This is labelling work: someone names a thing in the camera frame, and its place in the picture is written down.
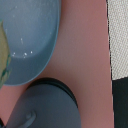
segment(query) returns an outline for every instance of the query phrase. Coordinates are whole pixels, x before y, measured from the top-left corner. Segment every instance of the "light blue bowl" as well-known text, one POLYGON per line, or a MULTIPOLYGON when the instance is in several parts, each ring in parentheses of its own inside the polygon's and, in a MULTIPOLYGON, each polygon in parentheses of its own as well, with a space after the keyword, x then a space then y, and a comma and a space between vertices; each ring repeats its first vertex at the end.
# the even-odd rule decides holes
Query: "light blue bowl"
POLYGON ((58 35, 61 0, 0 0, 11 52, 11 74, 5 85, 36 78, 48 64, 58 35))

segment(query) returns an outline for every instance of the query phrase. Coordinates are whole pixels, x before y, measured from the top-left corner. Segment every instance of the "table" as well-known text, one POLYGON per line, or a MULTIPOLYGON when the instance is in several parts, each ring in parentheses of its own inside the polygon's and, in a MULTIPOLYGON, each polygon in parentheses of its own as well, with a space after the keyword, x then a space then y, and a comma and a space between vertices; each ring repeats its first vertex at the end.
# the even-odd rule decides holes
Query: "table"
MULTIPOLYGON (((38 78, 57 78, 70 87, 82 128, 114 128, 110 71, 106 1, 62 0, 57 44, 38 78)), ((5 124, 29 84, 0 90, 0 117, 5 124)))

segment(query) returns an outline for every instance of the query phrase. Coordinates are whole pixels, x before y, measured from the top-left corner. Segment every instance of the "pink placemat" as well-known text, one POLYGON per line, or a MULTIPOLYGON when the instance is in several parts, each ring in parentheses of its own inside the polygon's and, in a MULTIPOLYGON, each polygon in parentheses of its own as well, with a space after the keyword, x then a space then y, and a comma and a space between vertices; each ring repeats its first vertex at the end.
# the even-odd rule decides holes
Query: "pink placemat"
MULTIPOLYGON (((59 79, 70 87, 82 128, 114 128, 106 1, 62 0, 57 45, 41 77, 59 79)), ((27 86, 0 90, 5 124, 27 86)))

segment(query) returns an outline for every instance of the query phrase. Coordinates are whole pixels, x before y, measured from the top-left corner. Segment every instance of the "pink surface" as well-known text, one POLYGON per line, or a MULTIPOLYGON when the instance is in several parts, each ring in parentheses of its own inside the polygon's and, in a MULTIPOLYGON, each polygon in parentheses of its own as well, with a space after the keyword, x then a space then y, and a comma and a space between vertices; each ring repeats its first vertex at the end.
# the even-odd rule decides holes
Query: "pink surface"
MULTIPOLYGON (((53 77, 74 92, 82 128, 114 128, 106 1, 63 0, 62 18, 54 54, 38 77, 53 77)), ((28 86, 0 91, 4 123, 28 86)))

